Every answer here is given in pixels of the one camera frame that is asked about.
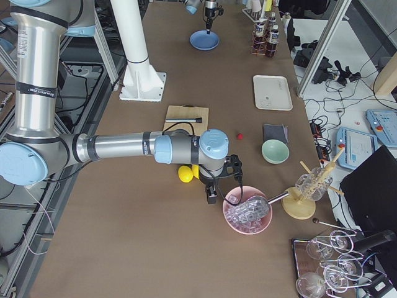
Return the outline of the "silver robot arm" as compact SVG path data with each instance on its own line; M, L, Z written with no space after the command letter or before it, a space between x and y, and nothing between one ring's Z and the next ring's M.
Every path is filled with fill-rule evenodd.
M203 19L205 21L206 33L209 35L212 30L213 21L223 14L223 8L214 0L185 0L182 3L185 5L187 12L191 15L195 14L200 6L204 2L203 7Z
M199 136L181 130L108 136L55 130L60 40L95 34L93 1L12 1L11 16L18 25L18 54L15 122L1 145L6 181L28 186L72 165L152 155L158 163L198 165L207 202L216 202L229 145L221 130Z

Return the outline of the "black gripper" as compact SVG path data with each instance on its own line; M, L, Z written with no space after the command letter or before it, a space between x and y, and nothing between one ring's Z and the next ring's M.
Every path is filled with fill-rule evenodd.
M206 26L206 32L209 34L212 29L212 21L216 16L217 8L204 8L204 20Z
M218 178L216 178L211 171L205 167L200 167L199 180L204 185L208 204L216 204L218 198L221 200L224 199L224 195L218 183Z

